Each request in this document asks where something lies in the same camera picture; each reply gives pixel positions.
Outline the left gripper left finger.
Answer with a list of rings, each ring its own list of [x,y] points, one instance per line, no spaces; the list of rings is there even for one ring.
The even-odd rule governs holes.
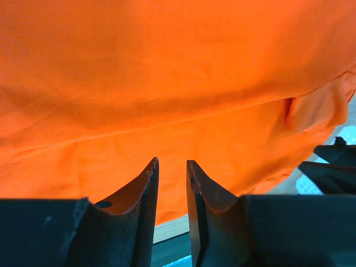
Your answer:
[[[127,185],[93,204],[2,199],[2,266],[150,266],[159,186],[153,158]]]

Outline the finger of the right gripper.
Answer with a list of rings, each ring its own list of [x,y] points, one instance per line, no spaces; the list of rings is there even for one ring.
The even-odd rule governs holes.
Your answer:
[[[333,165],[355,166],[355,145],[348,145],[339,136],[335,138],[332,145],[318,145],[314,153]]]
[[[326,195],[355,195],[355,167],[304,161],[298,169]]]

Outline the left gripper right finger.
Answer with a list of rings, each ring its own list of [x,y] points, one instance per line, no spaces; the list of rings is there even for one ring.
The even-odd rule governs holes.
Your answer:
[[[235,196],[187,162],[193,266],[354,266],[355,196]]]

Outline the orange t shirt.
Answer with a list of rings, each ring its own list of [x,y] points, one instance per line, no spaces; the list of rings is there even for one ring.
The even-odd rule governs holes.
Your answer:
[[[2,1],[1,197],[100,201],[160,161],[236,195],[284,181],[348,118],[354,1]]]

